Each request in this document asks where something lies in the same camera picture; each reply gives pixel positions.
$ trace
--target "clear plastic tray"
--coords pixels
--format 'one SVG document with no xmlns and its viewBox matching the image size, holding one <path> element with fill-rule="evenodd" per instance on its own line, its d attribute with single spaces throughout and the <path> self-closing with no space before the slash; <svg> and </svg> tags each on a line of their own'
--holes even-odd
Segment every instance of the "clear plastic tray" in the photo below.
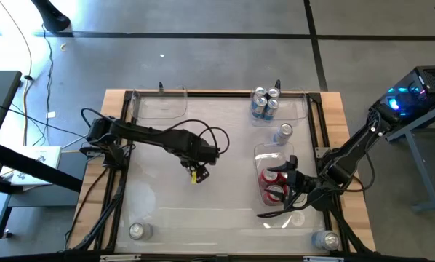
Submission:
<svg viewBox="0 0 435 262">
<path fill-rule="evenodd" d="M 131 99 L 129 112 L 140 125 L 171 125 L 183 120 L 187 113 L 185 87 L 133 90 Z"/>
<path fill-rule="evenodd" d="M 279 108 L 277 109 L 276 115 L 271 121 L 265 121 L 261 118 L 256 118 L 252 114 L 252 100 L 255 95 L 255 89 L 251 91 L 250 94 L 250 106 L 249 106 L 249 115 L 250 121 L 253 126 L 256 127 L 273 127 L 278 126 L 284 122 L 296 122 L 296 120 L 304 119 L 308 116 L 308 107 L 306 105 L 306 93 L 303 91 L 303 102 L 302 107 L 297 106 L 297 100 L 294 98 L 279 98 L 277 99 L 279 102 Z"/>
<path fill-rule="evenodd" d="M 266 185 L 263 185 L 260 179 L 260 174 L 263 172 L 266 168 L 269 167 L 277 167 L 282 164 L 284 164 L 290 157 L 290 155 L 294 154 L 294 148 L 291 143 L 287 143 L 285 145 L 277 145 L 274 143 L 269 144 L 259 144 L 256 145 L 255 150 L 255 177 L 257 181 L 257 185 L 260 191 L 260 202 L 263 207 L 265 207 L 261 212 L 259 210 L 256 210 L 259 213 L 266 213 L 271 211 L 277 211 L 282 208 L 282 203 L 274 204 L 274 205 L 267 205 L 263 201 L 263 197 L 265 194 L 264 189 L 266 188 Z M 275 184 L 278 184 L 280 186 L 283 186 L 283 184 L 279 181 Z M 305 194 L 302 194 L 297 201 L 294 203 L 295 206 L 298 204 L 304 202 L 305 200 Z"/>
</svg>

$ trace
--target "black desk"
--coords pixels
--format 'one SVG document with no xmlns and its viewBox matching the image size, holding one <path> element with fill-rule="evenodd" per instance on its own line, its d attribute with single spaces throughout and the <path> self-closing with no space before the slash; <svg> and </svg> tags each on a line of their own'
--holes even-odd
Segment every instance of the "black desk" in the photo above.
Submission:
<svg viewBox="0 0 435 262">
<path fill-rule="evenodd" d="M 21 76 L 19 71 L 0 71 L 0 128 Z M 56 170 L 0 145 L 0 171 L 7 166 L 53 184 L 24 191 L 0 178 L 0 192 L 8 194 L 0 216 L 0 238 L 13 207 L 75 206 L 86 163 L 87 158 L 81 153 L 65 153 Z"/>
</svg>

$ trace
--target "plastic container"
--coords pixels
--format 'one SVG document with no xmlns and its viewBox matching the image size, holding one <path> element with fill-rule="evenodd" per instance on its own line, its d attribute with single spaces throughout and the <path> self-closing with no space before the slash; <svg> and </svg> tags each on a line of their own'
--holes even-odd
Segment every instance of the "plastic container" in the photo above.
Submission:
<svg viewBox="0 0 435 262">
<path fill-rule="evenodd" d="M 303 106 L 297 106 L 300 101 L 297 98 L 285 98 L 284 90 L 280 91 L 279 97 L 277 101 L 279 102 L 279 107 L 277 108 L 276 113 L 271 121 L 267 121 L 264 119 L 264 114 L 260 115 L 260 117 L 256 117 L 253 113 L 252 106 L 254 105 L 254 99 L 259 94 L 255 93 L 255 90 L 258 92 L 260 87 L 256 87 L 252 89 L 250 93 L 250 102 L 249 102 L 249 115 L 250 121 L 256 127 L 273 127 L 279 126 L 284 122 L 289 122 L 293 124 L 296 120 L 307 117 L 308 115 L 308 107 L 306 105 L 306 93 L 305 90 L 301 90 L 303 96 L 299 99 L 302 100 Z"/>
<path fill-rule="evenodd" d="M 186 118 L 187 89 L 185 87 L 133 90 L 130 115 L 139 125 L 171 125 Z"/>
<path fill-rule="evenodd" d="M 259 144 L 255 149 L 255 171 L 256 180 L 260 192 L 261 203 L 265 206 L 282 206 L 282 202 L 275 202 L 276 198 L 272 195 L 268 195 L 265 191 L 269 186 L 280 186 L 282 191 L 286 194 L 287 187 L 284 187 L 284 181 L 282 181 L 282 173 L 277 174 L 277 179 L 265 179 L 262 178 L 262 174 L 265 174 L 265 170 L 269 167 L 277 167 L 284 164 L 290 155 L 294 154 L 294 148 L 291 143 L 284 145 L 271 144 Z M 305 200 L 305 194 L 302 194 L 294 203 L 299 204 Z"/>
</svg>

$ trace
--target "metal clamp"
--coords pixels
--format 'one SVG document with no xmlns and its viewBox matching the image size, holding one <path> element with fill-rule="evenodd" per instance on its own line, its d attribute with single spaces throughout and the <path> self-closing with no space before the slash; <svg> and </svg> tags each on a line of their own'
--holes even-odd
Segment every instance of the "metal clamp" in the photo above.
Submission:
<svg viewBox="0 0 435 262">
<path fill-rule="evenodd" d="M 316 158 L 321 159 L 331 148 L 314 148 L 314 151 L 316 153 Z"/>
<path fill-rule="evenodd" d="M 100 256 L 100 262 L 111 261 L 140 261 L 142 255 L 102 255 Z"/>
</svg>

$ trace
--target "floor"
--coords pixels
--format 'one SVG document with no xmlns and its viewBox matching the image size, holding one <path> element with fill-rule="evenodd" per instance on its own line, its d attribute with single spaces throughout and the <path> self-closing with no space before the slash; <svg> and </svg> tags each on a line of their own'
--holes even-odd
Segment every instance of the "floor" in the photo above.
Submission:
<svg viewBox="0 0 435 262">
<path fill-rule="evenodd" d="M 43 120 L 49 49 L 41 37 L 41 18 L 30 1 L 2 2 L 30 45 L 36 80 L 28 93 L 28 114 Z M 415 66 L 435 65 L 435 0 L 52 3 L 69 16 L 79 37 L 48 38 L 54 60 L 50 110 L 56 112 L 50 124 L 80 134 L 87 132 L 80 109 L 100 109 L 107 88 L 155 88 L 161 81 L 167 87 L 251 89 L 276 79 L 286 89 L 340 92 L 353 133 L 363 125 L 367 108 L 391 85 Z M 311 38 L 315 31 L 319 37 Z M 161 33 L 171 34 L 158 38 Z M 26 74 L 28 61 L 26 47 L 0 5 L 0 69 Z M 21 101 L 20 89 L 14 104 L 22 107 Z M 21 143 L 22 123 L 10 114 L 0 143 Z M 30 124 L 29 143 L 38 138 Z M 47 144 L 63 146 L 74 139 L 50 130 Z M 427 195 L 408 145 L 382 140 L 372 150 L 372 160 L 378 175 L 366 202 L 378 251 L 435 259 L 435 211 L 417 215 L 410 209 Z M 366 162 L 360 162 L 359 173 L 362 180 L 370 179 Z M 4 200 L 0 194 L 0 210 Z M 60 250 L 73 212 L 71 207 L 13 210 L 8 228 L 16 237 L 0 239 L 0 256 Z"/>
</svg>

